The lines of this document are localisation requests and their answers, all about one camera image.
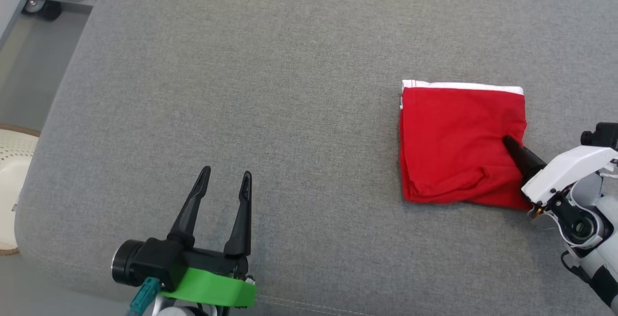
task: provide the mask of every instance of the white robotic arm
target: white robotic arm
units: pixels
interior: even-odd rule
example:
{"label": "white robotic arm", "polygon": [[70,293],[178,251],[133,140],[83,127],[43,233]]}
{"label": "white robotic arm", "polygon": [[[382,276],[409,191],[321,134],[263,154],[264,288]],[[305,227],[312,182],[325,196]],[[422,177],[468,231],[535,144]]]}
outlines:
{"label": "white robotic arm", "polygon": [[[532,224],[560,231],[567,250],[561,261],[618,315],[618,194],[603,193],[605,171],[618,166],[618,123],[584,132],[582,146],[549,164],[510,137],[508,152],[523,173],[521,194],[530,201]],[[569,267],[570,255],[576,266]]]}

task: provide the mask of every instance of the red fabric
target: red fabric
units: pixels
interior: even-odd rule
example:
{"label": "red fabric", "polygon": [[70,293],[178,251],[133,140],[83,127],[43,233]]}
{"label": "red fabric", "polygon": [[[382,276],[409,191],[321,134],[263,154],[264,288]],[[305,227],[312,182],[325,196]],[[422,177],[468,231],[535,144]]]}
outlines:
{"label": "red fabric", "polygon": [[496,90],[404,88],[400,164],[412,202],[468,200],[529,210],[521,173],[502,138],[521,143],[523,95]]}

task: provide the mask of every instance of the white fabric edge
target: white fabric edge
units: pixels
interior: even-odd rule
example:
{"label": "white fabric edge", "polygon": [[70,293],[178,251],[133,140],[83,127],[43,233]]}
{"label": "white fabric edge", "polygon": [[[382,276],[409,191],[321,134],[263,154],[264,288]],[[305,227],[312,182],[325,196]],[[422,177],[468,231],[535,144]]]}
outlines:
{"label": "white fabric edge", "polygon": [[[402,80],[401,92],[405,88],[435,88],[435,89],[468,89],[468,90],[494,90],[496,92],[508,92],[523,96],[523,88],[507,85],[490,85],[480,83],[463,83],[463,82],[435,82],[429,83],[426,81],[417,80]],[[399,109],[404,108],[404,98],[400,98]]]}

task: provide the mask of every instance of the gray fabric surface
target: gray fabric surface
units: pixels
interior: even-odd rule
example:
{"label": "gray fabric surface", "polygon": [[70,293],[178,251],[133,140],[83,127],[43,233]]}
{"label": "gray fabric surface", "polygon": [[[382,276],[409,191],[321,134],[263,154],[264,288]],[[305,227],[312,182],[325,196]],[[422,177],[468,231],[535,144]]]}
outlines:
{"label": "gray fabric surface", "polygon": [[110,261],[163,237],[203,165],[198,247],[254,185],[241,315],[602,315],[525,213],[406,204],[401,79],[519,85],[549,160],[616,120],[618,0],[99,0],[17,213],[24,257],[128,299]]}

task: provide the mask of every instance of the teal connector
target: teal connector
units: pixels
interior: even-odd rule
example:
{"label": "teal connector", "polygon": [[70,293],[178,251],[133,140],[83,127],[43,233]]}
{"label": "teal connector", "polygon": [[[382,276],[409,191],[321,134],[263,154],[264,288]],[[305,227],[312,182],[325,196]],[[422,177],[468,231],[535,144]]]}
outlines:
{"label": "teal connector", "polygon": [[159,280],[151,277],[146,278],[144,283],[141,284],[140,290],[137,291],[137,294],[135,294],[135,297],[133,297],[131,301],[130,311],[133,312],[133,314],[142,316],[144,312],[146,312],[148,305],[155,300],[159,292],[161,292]]}

